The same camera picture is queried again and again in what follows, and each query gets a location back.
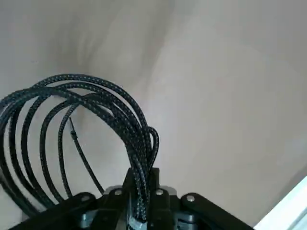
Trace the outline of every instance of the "cable bundle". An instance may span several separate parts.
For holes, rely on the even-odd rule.
[[[51,87],[50,84],[70,81],[63,84]],[[71,89],[85,89],[91,91],[87,95],[79,95]],[[134,216],[138,219],[146,221],[146,208],[149,203],[149,172],[154,164],[155,157],[159,147],[159,137],[155,129],[147,126],[144,114],[141,111],[135,100],[119,86],[103,80],[101,78],[82,75],[82,74],[63,74],[49,77],[40,81],[33,87],[16,91],[0,102],[0,167],[2,169],[1,184],[4,190],[9,194],[12,200],[22,209],[22,211],[32,217],[38,213],[38,210],[29,202],[15,184],[4,153],[4,135],[8,123],[9,125],[9,151],[14,171],[20,180],[21,184],[29,191],[29,193],[39,201],[45,208],[53,207],[54,202],[46,195],[39,185],[33,173],[31,163],[28,157],[27,140],[29,127],[39,106],[50,96],[56,95],[65,99],[64,102],[54,107],[46,116],[40,131],[40,160],[43,168],[44,178],[53,196],[58,202],[64,201],[64,198],[55,188],[49,174],[46,160],[46,133],[47,128],[52,118],[61,110],[69,107],[69,110],[63,117],[58,132],[58,150],[59,150],[59,165],[61,177],[68,197],[72,197],[72,192],[69,187],[67,176],[64,167],[63,158],[63,131],[70,122],[72,132],[71,136],[76,145],[76,148],[86,166],[91,178],[99,191],[103,194],[104,190],[97,178],[95,177],[86,157],[77,140],[77,135],[73,127],[70,115],[78,107],[83,106],[92,111],[102,120],[104,120],[122,139],[124,142],[137,190],[137,202],[134,207]],[[27,174],[27,178],[23,174],[16,154],[16,126],[18,116],[24,104],[36,98],[35,102],[29,109],[24,120],[21,137],[22,159]]]

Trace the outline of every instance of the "window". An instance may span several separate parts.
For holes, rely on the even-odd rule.
[[[307,177],[255,226],[255,230],[307,230]]]

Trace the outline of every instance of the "silver screw head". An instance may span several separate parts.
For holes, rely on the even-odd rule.
[[[158,189],[156,192],[155,192],[158,196],[161,196],[163,194],[163,190],[162,189]]]
[[[81,198],[81,201],[84,202],[84,201],[87,201],[87,200],[89,200],[89,199],[90,199],[90,197],[89,197],[88,195],[85,195],[85,196],[83,196],[83,197]]]
[[[188,200],[189,202],[194,202],[195,197],[192,196],[192,195],[188,195],[188,196],[187,196],[187,200]]]
[[[118,189],[118,190],[116,190],[115,191],[115,193],[114,193],[115,195],[117,195],[117,196],[119,196],[119,195],[121,195],[122,194],[122,191],[120,190],[120,189]]]

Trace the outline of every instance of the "black cable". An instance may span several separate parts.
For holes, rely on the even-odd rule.
[[[65,81],[65,83],[57,86],[50,86],[53,83],[59,83],[61,81]],[[78,95],[77,93],[72,92],[71,89],[84,89],[91,93],[87,95]],[[83,153],[78,142],[73,122],[70,118],[70,115],[78,106],[83,106],[104,120],[123,140],[134,175],[138,196],[136,205],[133,209],[134,216],[145,221],[150,191],[148,177],[158,152],[158,134],[156,130],[147,126],[143,112],[127,92],[109,81],[88,75],[63,74],[49,77],[29,89],[20,90],[8,95],[0,102],[0,167],[6,182],[4,188],[8,191],[9,196],[26,213],[26,215],[31,217],[38,213],[36,208],[28,201],[15,184],[6,163],[7,159],[4,152],[3,138],[6,126],[10,120],[9,151],[12,165],[18,179],[28,192],[43,206],[50,208],[55,205],[41,188],[34,175],[28,156],[27,146],[29,129],[35,113],[40,105],[52,95],[60,96],[64,98],[65,101],[53,108],[46,116],[40,132],[39,149],[44,178],[53,196],[59,202],[64,200],[53,184],[48,170],[45,149],[46,134],[48,125],[53,117],[67,107],[69,107],[69,109],[60,124],[58,132],[60,173],[66,194],[68,197],[72,196],[72,191],[69,187],[65,172],[63,155],[63,130],[68,121],[71,126],[71,137],[88,173],[98,190],[102,194],[104,192]],[[29,109],[24,120],[21,138],[22,159],[28,177],[27,179],[18,162],[15,135],[20,111],[24,104],[33,98],[36,98],[36,100]]]

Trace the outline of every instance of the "white wall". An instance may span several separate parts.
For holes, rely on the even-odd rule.
[[[306,5],[3,0],[0,96],[63,72],[120,84],[160,134],[162,183],[181,195],[198,192],[255,225],[307,173]],[[47,191],[37,145],[46,112],[47,105],[38,111],[29,149]],[[73,119],[102,185],[120,184],[129,164],[119,138],[82,109]],[[59,121],[48,132],[52,176],[59,176]],[[73,190],[98,194],[68,136],[65,141]],[[63,192],[60,179],[55,183]],[[8,205],[0,206],[4,229],[20,218]]]

